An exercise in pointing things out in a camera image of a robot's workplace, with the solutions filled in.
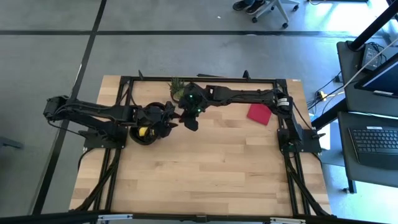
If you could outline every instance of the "red cloth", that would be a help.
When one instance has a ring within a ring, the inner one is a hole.
[[[257,121],[263,125],[267,125],[269,118],[271,118],[271,110],[262,104],[252,104],[249,108],[248,118]]]

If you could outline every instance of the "table leg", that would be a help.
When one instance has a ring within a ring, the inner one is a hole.
[[[348,109],[347,109],[346,98],[344,98],[340,102],[338,102],[335,106],[326,111],[323,115],[321,115],[319,118],[313,120],[311,122],[311,125],[312,127],[315,127],[317,130],[319,130],[325,127],[330,122],[332,122],[334,119],[336,119],[337,112],[339,111],[346,112],[347,110]]]
[[[21,143],[8,139],[8,138],[4,138],[4,137],[0,137],[0,147],[1,146],[11,146],[17,149],[22,148],[24,145],[22,145]]]
[[[347,193],[356,194],[355,181],[348,179],[348,188],[344,189]]]

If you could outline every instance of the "green plant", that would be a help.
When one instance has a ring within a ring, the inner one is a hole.
[[[170,87],[170,92],[172,95],[178,93],[179,91],[184,89],[184,82],[177,78],[177,77],[172,77],[172,82],[169,83],[169,87]]]

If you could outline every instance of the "wooden table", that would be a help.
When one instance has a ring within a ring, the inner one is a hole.
[[[97,103],[113,105],[120,76],[104,76]],[[271,89],[263,83],[197,83],[235,90]],[[289,95],[310,124],[300,80],[287,80]],[[134,82],[138,105],[170,101],[166,82]],[[127,138],[122,150],[112,211],[207,215],[292,215],[277,116],[267,126],[247,119],[249,105],[209,107],[198,118],[199,130],[181,124],[165,139],[141,146]],[[296,114],[297,122],[305,127]],[[104,149],[87,154],[82,162],[70,208],[76,208],[98,182]],[[318,203],[330,211],[319,161],[301,153],[305,183]],[[107,187],[103,191],[104,207]],[[296,186],[299,211],[302,201]]]

